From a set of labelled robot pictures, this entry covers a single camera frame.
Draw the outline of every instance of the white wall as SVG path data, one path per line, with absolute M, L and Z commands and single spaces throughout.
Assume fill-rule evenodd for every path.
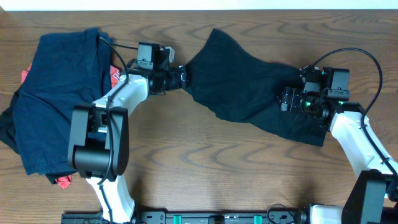
M 0 6 L 6 11 L 398 9 L 398 0 L 0 0 Z

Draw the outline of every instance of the wooden table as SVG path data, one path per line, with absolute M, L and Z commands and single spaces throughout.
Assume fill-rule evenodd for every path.
M 267 62 L 304 67 L 341 47 L 360 47 L 380 61 L 384 88 L 370 111 L 374 132 L 398 157 L 397 11 L 12 12 L 0 14 L 0 109 L 8 107 L 39 38 L 100 27 L 120 44 L 171 45 L 187 63 L 213 28 Z M 130 59 L 135 52 L 118 49 Z M 351 100 L 366 106 L 378 75 L 365 55 L 343 52 L 321 66 L 351 70 Z M 353 170 L 337 141 L 323 147 L 288 141 L 251 124 L 222 121 L 183 90 L 141 103 L 130 122 L 125 173 L 134 200 L 168 210 L 265 210 L 273 203 L 344 205 Z M 64 212 L 98 211 L 93 189 L 78 175 L 66 190 L 26 176 L 19 155 L 0 143 L 0 222 L 59 223 Z

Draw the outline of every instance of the red cloth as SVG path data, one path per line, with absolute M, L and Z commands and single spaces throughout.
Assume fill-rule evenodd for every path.
M 21 83 L 23 83 L 25 81 L 26 76 L 29 73 L 31 68 L 32 68 L 32 64 L 29 65 L 29 67 L 27 67 L 26 70 L 22 71 L 22 73 L 21 73 Z M 112 88 L 113 88 L 119 83 L 119 76 L 120 76 L 119 69 L 116 68 L 116 67 L 113 67 L 111 65 L 110 75 L 111 75 L 111 83 L 112 83 Z M 68 175 L 66 177 L 60 177 L 60 178 L 58 178 L 55 181 L 63 189 L 66 189 L 70 185 L 70 183 L 72 182 L 72 175 Z

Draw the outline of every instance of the dark blue cloth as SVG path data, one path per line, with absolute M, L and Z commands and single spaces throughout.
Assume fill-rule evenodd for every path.
M 111 89 L 111 49 L 98 37 L 112 41 L 98 29 L 40 38 L 13 114 L 28 175 L 72 171 L 67 154 L 73 107 Z

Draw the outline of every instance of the cable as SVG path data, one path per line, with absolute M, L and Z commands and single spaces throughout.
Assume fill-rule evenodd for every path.
M 114 152 L 113 152 L 113 133 L 112 133 L 112 124 L 111 124 L 111 112 L 110 112 L 110 110 L 109 110 L 109 107 L 110 107 L 110 105 L 111 105 L 111 102 L 113 101 L 114 96 L 116 96 L 116 94 L 117 94 L 125 85 L 127 85 L 127 84 L 129 83 L 129 74 L 127 73 L 127 66 L 126 66 L 126 63 L 124 63 L 124 60 L 123 60 L 123 58 L 119 55 L 118 51 L 116 51 L 115 48 L 112 47 L 112 44 L 109 43 L 109 42 L 108 42 L 107 40 L 105 40 L 104 38 L 100 37 L 99 39 L 102 40 L 105 44 L 107 44 L 107 45 L 111 48 L 111 50 L 116 54 L 116 56 L 118 56 L 118 58 L 120 59 L 120 61 L 121 61 L 122 64 L 123 64 L 124 71 L 126 72 L 126 79 L 125 79 L 125 81 L 123 82 L 123 84 L 122 84 L 119 88 L 115 89 L 115 90 L 113 91 L 113 93 L 112 93 L 110 96 L 108 96 L 108 99 L 107 99 L 107 102 L 106 102 L 105 112 L 106 112 L 106 120 L 108 121 L 109 161 L 108 161 L 108 167 L 106 168 L 105 175 L 102 176 L 101 181 L 98 182 L 99 189 L 101 190 L 101 193 L 102 193 L 102 196 L 103 196 L 103 198 L 104 198 L 105 204 L 106 204 L 106 206 L 107 206 L 107 208 L 108 208 L 108 210 L 109 210 L 109 222 L 110 222 L 110 224 L 112 224 L 112 223 L 113 223 L 112 209 L 111 209 L 111 206 L 110 206 L 110 204 L 109 204 L 109 202 L 108 202 L 108 199 L 106 198 L 105 191 L 104 191 L 104 185 L 103 185 L 103 182 L 106 180 L 106 177 L 109 175 L 109 172 L 111 171 L 112 161 L 113 161 L 113 154 L 114 154 Z
M 268 218 L 268 221 L 270 221 L 270 222 L 273 223 L 273 224 L 278 224 L 278 223 L 274 222 L 272 219 L 269 218 L 269 210 L 271 210 L 271 209 L 272 209 L 274 206 L 276 206 L 276 205 L 279 205 L 279 206 L 284 207 L 285 210 L 286 210 L 286 212 L 293 218 L 293 221 L 288 222 L 287 224 L 292 224 L 292 223 L 294 223 L 294 215 L 293 215 L 289 210 L 287 210 L 287 208 L 286 208 L 285 205 L 282 205 L 281 203 L 275 203 L 275 204 L 271 205 L 271 206 L 268 208 L 268 210 L 267 210 L 267 218 Z
M 314 62 L 312 64 L 313 67 L 315 67 L 317 65 L 317 63 L 319 63 L 320 61 L 322 61 L 324 58 L 326 58 L 329 55 L 332 55 L 334 53 L 337 52 L 342 52 L 342 51 L 347 51 L 347 50 L 354 50 L 354 51 L 358 51 L 358 52 L 362 52 L 364 54 L 366 54 L 368 57 L 370 57 L 373 62 L 376 64 L 377 70 L 379 71 L 379 88 L 377 89 L 376 94 L 374 95 L 373 100 L 371 101 L 371 103 L 369 104 L 369 106 L 365 109 L 365 113 L 362 114 L 361 117 L 361 127 L 362 130 L 365 134 L 365 136 L 367 137 L 368 141 L 371 143 L 371 145 L 373 146 L 374 150 L 377 152 L 377 154 L 380 156 L 381 160 L 384 161 L 384 163 L 386 164 L 386 166 L 388 167 L 388 169 L 392 172 L 392 175 L 395 178 L 395 181 L 398 181 L 398 174 L 397 171 L 391 166 L 391 164 L 389 163 L 389 158 L 386 158 L 384 156 L 384 154 L 380 151 L 380 149 L 378 148 L 378 146 L 376 145 L 376 143 L 374 143 L 372 137 L 370 136 L 370 134 L 368 133 L 368 130 L 366 129 L 366 124 L 364 123 L 366 114 L 369 112 L 369 110 L 371 109 L 371 107 L 373 106 L 374 102 L 376 102 L 377 98 L 379 97 L 379 94 L 381 92 L 381 88 L 382 88 L 382 84 L 383 84 L 383 73 L 381 71 L 381 67 L 379 62 L 376 60 L 376 58 L 371 55 L 369 52 L 363 50 L 363 49 L 359 49 L 359 48 L 355 48 L 355 47 L 347 47 L 347 48 L 343 48 L 343 49 L 337 49 L 334 50 L 332 52 L 329 52 L 327 54 L 325 54 L 324 56 L 322 56 L 320 59 L 318 59 L 316 62 Z
M 127 49 L 138 50 L 137 47 L 129 47 L 129 46 L 126 46 L 126 45 L 115 44 L 115 43 L 112 43 L 112 42 L 108 42 L 108 43 L 111 44 L 111 45 L 113 45 L 113 46 L 117 46 L 117 47 L 122 47 L 122 48 L 127 48 Z

